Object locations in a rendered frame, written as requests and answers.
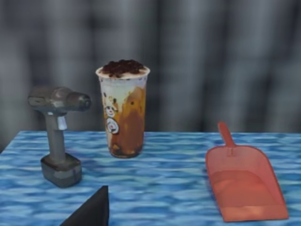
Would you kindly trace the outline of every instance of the cup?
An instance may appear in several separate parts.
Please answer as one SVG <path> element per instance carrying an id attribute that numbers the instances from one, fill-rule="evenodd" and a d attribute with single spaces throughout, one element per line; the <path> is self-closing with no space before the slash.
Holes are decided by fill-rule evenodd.
<path id="1" fill-rule="evenodd" d="M 139 74 L 110 77 L 96 70 L 99 78 L 105 131 L 111 155 L 132 158 L 142 150 L 144 137 L 146 83 L 150 73 L 144 67 Z"/>

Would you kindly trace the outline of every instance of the bubble tea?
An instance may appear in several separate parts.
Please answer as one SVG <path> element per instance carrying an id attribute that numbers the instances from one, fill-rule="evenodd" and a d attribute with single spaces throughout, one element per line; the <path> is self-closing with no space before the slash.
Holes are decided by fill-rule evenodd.
<path id="1" fill-rule="evenodd" d="M 115 157 L 135 157 L 142 150 L 149 73 L 134 60 L 111 61 L 96 71 L 109 151 Z"/>

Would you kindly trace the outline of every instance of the drill handle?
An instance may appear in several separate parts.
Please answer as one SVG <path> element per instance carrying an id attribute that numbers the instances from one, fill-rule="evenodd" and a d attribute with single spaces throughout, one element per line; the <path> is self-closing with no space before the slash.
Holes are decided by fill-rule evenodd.
<path id="1" fill-rule="evenodd" d="M 50 158 L 54 163 L 61 163 L 66 160 L 63 131 L 67 129 L 64 116 L 57 116 L 52 113 L 45 114 L 46 129 L 50 149 Z"/>

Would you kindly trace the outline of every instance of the gray curtain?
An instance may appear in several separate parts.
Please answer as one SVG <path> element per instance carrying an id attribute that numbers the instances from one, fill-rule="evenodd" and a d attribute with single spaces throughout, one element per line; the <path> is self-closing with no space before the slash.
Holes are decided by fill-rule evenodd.
<path id="1" fill-rule="evenodd" d="M 103 130 L 96 68 L 151 69 L 147 131 L 300 132 L 299 0 L 0 0 L 0 149 L 45 129 L 35 85 L 89 94 L 70 130 Z"/>

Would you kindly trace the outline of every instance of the white trigger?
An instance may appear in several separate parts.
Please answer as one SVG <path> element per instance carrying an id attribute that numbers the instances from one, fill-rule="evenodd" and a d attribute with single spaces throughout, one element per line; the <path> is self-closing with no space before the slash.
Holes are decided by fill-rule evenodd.
<path id="1" fill-rule="evenodd" d="M 67 129 L 67 123 L 64 116 L 57 117 L 57 125 L 59 130 Z"/>

